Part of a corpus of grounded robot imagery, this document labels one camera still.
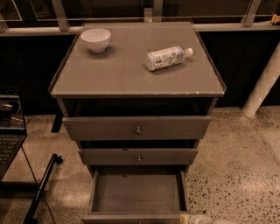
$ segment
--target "bottle cap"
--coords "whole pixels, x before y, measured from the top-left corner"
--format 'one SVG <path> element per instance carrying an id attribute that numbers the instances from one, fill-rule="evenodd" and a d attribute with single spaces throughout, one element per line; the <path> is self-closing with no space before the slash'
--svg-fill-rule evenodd
<path id="1" fill-rule="evenodd" d="M 190 57 L 193 55 L 193 49 L 192 48 L 186 48 L 185 49 L 185 56 Z"/>

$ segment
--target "dresser top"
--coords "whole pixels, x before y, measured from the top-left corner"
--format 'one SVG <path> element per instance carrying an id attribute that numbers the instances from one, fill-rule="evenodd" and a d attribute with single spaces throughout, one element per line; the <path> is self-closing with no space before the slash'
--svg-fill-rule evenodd
<path id="1" fill-rule="evenodd" d="M 105 28 L 111 41 L 104 52 L 89 51 L 77 38 L 51 95 L 58 98 L 88 97 L 210 97 L 223 96 L 215 73 L 193 27 L 187 22 L 88 23 Z M 192 48 L 183 63 L 149 71 L 145 55 L 172 46 Z"/>

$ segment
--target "drawer knob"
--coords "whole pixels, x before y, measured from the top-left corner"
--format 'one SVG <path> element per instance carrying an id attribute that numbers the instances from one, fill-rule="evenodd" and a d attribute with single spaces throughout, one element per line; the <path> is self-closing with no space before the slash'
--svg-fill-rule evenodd
<path id="1" fill-rule="evenodd" d="M 140 129 L 140 127 L 138 126 L 135 130 L 135 134 L 140 135 L 142 133 L 142 130 Z"/>
<path id="2" fill-rule="evenodd" d="M 140 156 L 137 157 L 137 162 L 141 162 L 142 158 Z"/>

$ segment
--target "drawer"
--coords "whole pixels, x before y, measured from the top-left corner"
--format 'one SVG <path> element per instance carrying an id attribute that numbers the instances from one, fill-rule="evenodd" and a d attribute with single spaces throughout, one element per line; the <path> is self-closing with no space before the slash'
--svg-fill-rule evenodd
<path id="1" fill-rule="evenodd" d="M 86 149 L 84 165 L 191 165 L 197 149 Z"/>
<path id="2" fill-rule="evenodd" d="M 65 117 L 75 141 L 201 139 L 210 116 Z"/>
<path id="3" fill-rule="evenodd" d="M 83 223 L 179 224 L 187 213 L 181 166 L 92 166 L 93 189 Z"/>

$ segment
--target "bottle label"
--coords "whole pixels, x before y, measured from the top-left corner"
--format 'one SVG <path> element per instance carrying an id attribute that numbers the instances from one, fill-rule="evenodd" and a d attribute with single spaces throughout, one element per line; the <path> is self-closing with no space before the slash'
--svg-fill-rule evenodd
<path id="1" fill-rule="evenodd" d="M 148 53 L 152 61 L 153 70 L 177 65 L 184 60 L 184 51 L 179 47 L 171 47 L 164 50 Z"/>

